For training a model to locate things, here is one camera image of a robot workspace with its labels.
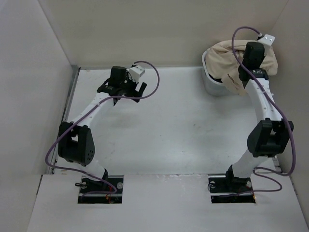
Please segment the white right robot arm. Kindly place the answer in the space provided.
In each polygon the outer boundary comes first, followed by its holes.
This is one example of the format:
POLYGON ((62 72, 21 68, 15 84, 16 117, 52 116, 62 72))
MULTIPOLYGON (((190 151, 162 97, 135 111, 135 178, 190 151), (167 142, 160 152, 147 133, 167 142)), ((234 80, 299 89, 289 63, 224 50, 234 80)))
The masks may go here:
POLYGON ((260 67, 264 53, 261 43, 248 42, 238 68, 239 78, 254 106, 257 124, 247 138, 247 150, 226 171, 224 186, 233 193, 249 190, 247 184, 253 171, 285 150, 294 128, 274 106, 268 74, 260 67))

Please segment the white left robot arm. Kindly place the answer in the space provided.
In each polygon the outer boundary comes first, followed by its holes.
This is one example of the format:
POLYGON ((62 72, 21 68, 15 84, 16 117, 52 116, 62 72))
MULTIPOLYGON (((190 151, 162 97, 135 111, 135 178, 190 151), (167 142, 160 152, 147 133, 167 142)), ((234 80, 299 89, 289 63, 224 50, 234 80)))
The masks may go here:
POLYGON ((102 193, 108 188, 108 180, 104 178, 106 170, 95 158, 95 143, 92 129, 103 119, 103 115, 119 101, 118 98, 111 98, 103 103, 103 99, 110 96, 142 97, 147 87, 142 83, 139 90, 136 87, 145 69, 139 65, 132 65, 130 68, 113 66, 110 77, 98 87, 97 93, 91 103, 71 122, 62 122, 59 126, 59 136, 75 122, 82 119, 76 126, 64 135, 58 142, 58 156, 67 162, 89 174, 96 176, 92 180, 92 187, 96 192, 102 193))

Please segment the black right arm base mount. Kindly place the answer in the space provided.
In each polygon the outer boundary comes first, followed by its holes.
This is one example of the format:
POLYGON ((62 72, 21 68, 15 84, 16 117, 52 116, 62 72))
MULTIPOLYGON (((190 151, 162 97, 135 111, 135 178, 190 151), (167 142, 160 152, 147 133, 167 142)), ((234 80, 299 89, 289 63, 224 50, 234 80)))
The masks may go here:
POLYGON ((211 203, 256 203, 250 178, 233 182, 225 175, 211 175, 208 181, 211 203))

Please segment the beige drawstring trousers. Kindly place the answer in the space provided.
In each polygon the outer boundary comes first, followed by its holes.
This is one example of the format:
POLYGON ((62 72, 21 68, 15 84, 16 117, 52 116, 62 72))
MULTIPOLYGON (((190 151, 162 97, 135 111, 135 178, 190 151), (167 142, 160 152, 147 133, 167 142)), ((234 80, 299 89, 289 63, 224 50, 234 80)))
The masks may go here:
MULTIPOLYGON (((234 49, 241 62, 248 42, 253 40, 234 41, 234 49)), ((220 79, 228 91, 238 95, 247 94, 239 78, 239 63, 232 52, 231 40, 222 41, 210 47, 207 50, 205 63, 209 75, 215 80, 220 79)), ((266 70, 270 76, 277 74, 278 62, 272 47, 268 50, 260 68, 266 70)))

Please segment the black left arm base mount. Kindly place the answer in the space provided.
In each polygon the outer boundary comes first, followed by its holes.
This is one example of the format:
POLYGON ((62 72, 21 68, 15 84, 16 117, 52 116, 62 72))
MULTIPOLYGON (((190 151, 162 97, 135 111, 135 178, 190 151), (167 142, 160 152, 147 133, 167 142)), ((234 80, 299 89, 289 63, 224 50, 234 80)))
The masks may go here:
POLYGON ((113 191, 111 186, 83 176, 79 183, 75 183, 79 188, 78 204, 121 204, 124 176, 109 176, 107 181, 116 187, 115 193, 111 193, 113 191))

